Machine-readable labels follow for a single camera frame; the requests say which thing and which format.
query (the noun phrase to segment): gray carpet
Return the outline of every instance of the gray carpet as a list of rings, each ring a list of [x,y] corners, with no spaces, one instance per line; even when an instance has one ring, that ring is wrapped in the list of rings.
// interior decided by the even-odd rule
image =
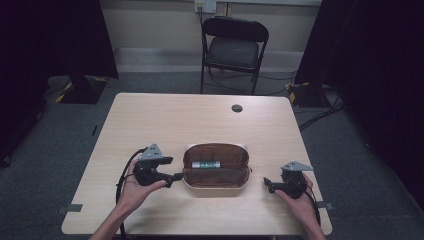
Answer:
[[[286,80],[260,78],[257,95],[287,96],[283,90],[290,73],[263,75]],[[96,105],[55,103],[58,93],[46,97],[45,112],[11,155],[11,167],[0,169],[0,239],[87,239],[64,235],[60,230],[64,215],[56,210],[72,201],[114,96],[196,94],[199,79],[197,72],[122,73],[120,80],[107,84]],[[66,81],[67,77],[51,78],[49,91]],[[245,77],[208,82],[244,90],[251,86]],[[205,93],[243,94],[212,86],[205,86]],[[333,101],[337,93],[327,94]],[[324,110],[294,108],[299,125]],[[367,148],[364,136],[345,110],[302,131],[323,197],[335,206],[329,212],[333,232],[328,239],[424,239],[422,212],[392,171]]]

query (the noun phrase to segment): metal bracket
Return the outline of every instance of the metal bracket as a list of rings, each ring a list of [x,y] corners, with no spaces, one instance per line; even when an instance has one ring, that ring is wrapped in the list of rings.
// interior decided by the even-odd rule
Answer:
[[[150,160],[150,159],[157,159],[157,158],[163,158],[163,153],[159,149],[159,146],[156,143],[153,143],[144,151],[139,160]]]
[[[67,207],[59,207],[57,214],[66,215],[67,212],[81,212],[82,204],[69,204]]]
[[[290,163],[284,164],[281,166],[282,170],[287,170],[290,172],[301,172],[301,171],[313,171],[314,168],[307,166],[305,164],[302,164],[297,161],[291,161]]]
[[[318,208],[325,208],[327,211],[331,211],[335,209],[334,204],[332,202],[325,203],[324,201],[317,202]]]

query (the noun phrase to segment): electrical outlet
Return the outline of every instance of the electrical outlet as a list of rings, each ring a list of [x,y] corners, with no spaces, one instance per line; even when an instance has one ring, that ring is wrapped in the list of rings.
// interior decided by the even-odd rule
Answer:
[[[206,1],[206,13],[216,13],[216,2],[215,1]]]
[[[194,12],[200,12],[199,9],[202,9],[202,12],[206,12],[206,2],[205,1],[194,1]]]

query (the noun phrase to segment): black cable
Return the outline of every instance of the black cable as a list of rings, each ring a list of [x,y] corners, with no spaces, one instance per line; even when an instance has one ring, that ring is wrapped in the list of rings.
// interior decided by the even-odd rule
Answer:
[[[324,118],[326,116],[329,116],[331,114],[334,114],[334,113],[340,111],[341,109],[343,109],[344,108],[344,104],[343,103],[339,103],[339,104],[337,103],[339,101],[339,99],[340,99],[340,96],[341,96],[341,93],[338,94],[336,100],[334,101],[333,105],[331,106],[331,108],[329,110],[327,110],[327,111],[325,111],[323,113],[320,113],[320,114],[314,116],[312,119],[308,120],[307,122],[299,125],[299,130],[300,131],[303,131],[307,127],[309,127],[312,124],[314,124],[315,122],[317,122],[318,120],[320,120],[320,119],[322,119],[322,118]]]
[[[322,111],[321,110],[316,110],[316,111],[310,110],[310,111],[294,112],[294,114],[301,114],[301,113],[322,113]]]
[[[273,92],[273,93],[266,93],[266,94],[263,94],[261,96],[271,96],[271,95],[275,95],[275,94],[278,94],[278,93],[282,93],[282,92],[286,91],[288,88],[289,88],[289,86],[286,86],[283,90]]]
[[[247,90],[243,90],[243,89],[239,89],[239,88],[232,88],[232,87],[225,86],[224,84],[222,84],[222,83],[220,83],[220,82],[217,82],[217,81],[216,81],[216,79],[214,79],[213,77],[212,77],[211,79],[212,79],[212,81],[213,81],[216,85],[214,85],[214,84],[209,84],[209,83],[204,83],[204,85],[206,85],[206,86],[213,86],[213,87],[221,87],[221,88],[225,88],[225,89],[230,89],[230,90],[238,91],[238,92],[243,93],[243,94],[250,93],[250,91],[247,91]]]
[[[321,215],[319,214],[319,210],[318,210],[318,203],[317,203],[317,198],[315,197],[314,191],[312,191],[312,188],[306,184],[306,186],[309,188],[309,190],[311,190],[312,193],[312,197],[311,195],[305,191],[306,195],[309,197],[309,199],[312,201],[314,210],[315,210],[315,215],[317,216],[317,221],[319,223],[319,225],[321,226]]]
[[[296,69],[296,70],[294,70],[291,74],[290,74],[290,77],[292,78],[292,81],[290,82],[291,84],[293,84],[294,83],[294,79],[296,78],[296,76],[293,76],[293,74],[294,73],[296,73],[296,75],[297,75],[297,72],[298,72],[299,70],[298,69]]]
[[[197,13],[199,14],[200,27],[203,26],[203,8],[197,7]]]
[[[268,77],[268,76],[263,76],[263,75],[258,75],[258,77],[270,79],[270,80],[276,80],[276,81],[293,80],[293,73],[294,72],[297,72],[297,70],[291,72],[290,77],[287,77],[287,78],[274,78],[274,77]],[[212,78],[219,78],[219,79],[229,79],[229,78],[235,78],[235,77],[251,77],[252,76],[252,74],[238,74],[238,75],[220,77],[220,76],[213,75],[212,73],[210,73],[210,75],[211,75]]]
[[[227,2],[227,8],[225,11],[225,16],[228,17],[228,9],[230,8],[230,3]]]
[[[116,184],[116,203],[118,203],[119,198],[121,197],[121,191],[122,191],[122,186],[124,184],[125,181],[125,174],[127,173],[128,167],[130,166],[132,160],[140,153],[143,153],[144,151],[146,151],[146,148],[143,149],[139,149],[137,152],[135,152],[131,158],[128,160],[127,165],[125,165],[124,171],[122,172],[121,177],[119,178],[118,184]],[[126,234],[125,234],[125,226],[124,226],[124,222],[122,222],[121,226],[119,227],[119,229],[121,230],[121,239],[126,239]]]

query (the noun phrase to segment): chair seat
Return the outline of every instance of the chair seat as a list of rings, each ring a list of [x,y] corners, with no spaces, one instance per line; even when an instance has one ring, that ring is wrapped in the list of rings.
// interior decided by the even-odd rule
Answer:
[[[206,63],[254,69],[257,67],[259,44],[256,42],[215,37]]]

